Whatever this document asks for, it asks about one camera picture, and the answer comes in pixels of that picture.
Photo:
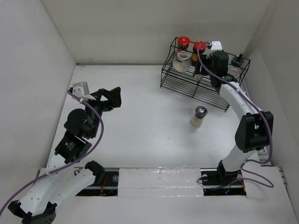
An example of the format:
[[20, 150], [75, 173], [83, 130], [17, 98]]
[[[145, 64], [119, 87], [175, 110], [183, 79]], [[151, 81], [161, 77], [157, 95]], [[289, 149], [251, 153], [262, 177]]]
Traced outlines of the white lid spice jar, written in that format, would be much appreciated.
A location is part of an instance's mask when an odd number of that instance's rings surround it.
[[202, 75], [202, 74], [197, 74], [197, 75], [195, 76], [195, 78], [196, 78], [198, 81], [200, 81], [200, 80], [202, 80], [203, 75]]

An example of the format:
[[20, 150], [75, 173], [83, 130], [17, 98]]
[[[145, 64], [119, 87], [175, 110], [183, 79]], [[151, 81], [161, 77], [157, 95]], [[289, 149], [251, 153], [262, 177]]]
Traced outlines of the glass jar silver rim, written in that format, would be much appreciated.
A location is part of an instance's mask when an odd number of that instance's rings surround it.
[[172, 61], [173, 68], [178, 72], [186, 72], [191, 67], [191, 57], [189, 52], [180, 51], [178, 52]]
[[238, 69], [235, 68], [228, 68], [228, 74], [232, 75], [237, 82], [240, 80], [240, 72]]

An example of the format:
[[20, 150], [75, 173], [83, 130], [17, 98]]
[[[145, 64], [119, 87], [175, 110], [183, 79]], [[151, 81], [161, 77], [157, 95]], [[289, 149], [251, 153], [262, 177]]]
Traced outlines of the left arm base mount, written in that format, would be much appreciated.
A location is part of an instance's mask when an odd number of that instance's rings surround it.
[[100, 183], [87, 186], [76, 196], [118, 196], [119, 168], [105, 168], [105, 174]]

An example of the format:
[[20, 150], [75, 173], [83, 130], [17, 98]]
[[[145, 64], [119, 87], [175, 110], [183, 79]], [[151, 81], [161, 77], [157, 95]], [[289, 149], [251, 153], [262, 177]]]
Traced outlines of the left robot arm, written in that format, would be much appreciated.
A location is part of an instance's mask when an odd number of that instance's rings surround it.
[[5, 208], [21, 219], [23, 224], [51, 224], [62, 203], [90, 185], [104, 192], [109, 178], [105, 168], [89, 161], [69, 182], [63, 184], [67, 170], [87, 157], [100, 143], [104, 133], [102, 114], [121, 106], [121, 88], [99, 89], [90, 93], [86, 82], [76, 83], [68, 95], [85, 106], [72, 110], [64, 124], [66, 129], [54, 150], [44, 173], [23, 186], [16, 194], [31, 186], [20, 200], [11, 197]]

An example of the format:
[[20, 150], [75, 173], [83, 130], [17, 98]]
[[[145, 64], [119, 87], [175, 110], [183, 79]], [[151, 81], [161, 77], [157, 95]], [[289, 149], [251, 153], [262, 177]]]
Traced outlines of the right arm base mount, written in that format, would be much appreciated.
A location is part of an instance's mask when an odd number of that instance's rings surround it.
[[222, 161], [217, 168], [202, 168], [197, 180], [203, 188], [204, 196], [246, 196], [241, 169], [227, 172]]

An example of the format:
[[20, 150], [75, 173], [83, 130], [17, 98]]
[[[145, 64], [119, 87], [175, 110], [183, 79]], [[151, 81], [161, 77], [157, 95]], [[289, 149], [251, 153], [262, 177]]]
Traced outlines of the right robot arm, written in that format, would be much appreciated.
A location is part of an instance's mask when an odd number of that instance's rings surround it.
[[253, 151], [269, 147], [269, 157], [273, 154], [273, 123], [271, 112], [257, 107], [242, 91], [237, 79], [228, 72], [228, 54], [214, 51], [209, 56], [198, 53], [198, 63], [204, 75], [209, 75], [211, 84], [236, 113], [240, 123], [235, 133], [235, 146], [227, 157], [220, 161], [216, 178], [226, 184], [250, 162]]

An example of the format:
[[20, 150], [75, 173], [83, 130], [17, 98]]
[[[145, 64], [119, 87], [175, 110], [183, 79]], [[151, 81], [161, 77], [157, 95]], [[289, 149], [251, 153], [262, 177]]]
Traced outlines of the black cap grinder bottle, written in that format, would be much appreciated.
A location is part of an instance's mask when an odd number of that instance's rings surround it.
[[244, 58], [243, 58], [243, 54], [239, 54], [238, 56], [233, 56], [233, 58], [231, 59], [230, 64], [236, 68], [241, 68], [242, 65], [244, 63]]

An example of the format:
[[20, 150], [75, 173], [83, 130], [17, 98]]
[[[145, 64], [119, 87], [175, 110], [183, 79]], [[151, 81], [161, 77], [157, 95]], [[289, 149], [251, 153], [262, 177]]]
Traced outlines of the red lid sauce jar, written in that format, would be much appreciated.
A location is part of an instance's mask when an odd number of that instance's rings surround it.
[[190, 44], [190, 39], [187, 36], [178, 38], [177, 53], [180, 51], [187, 51]]
[[203, 41], [196, 41], [193, 44], [193, 53], [192, 53], [192, 57], [191, 57], [191, 65], [193, 67], [196, 66], [197, 61], [198, 61], [198, 54], [197, 51], [199, 51], [200, 54], [203, 54], [206, 50], [206, 45], [204, 44]]

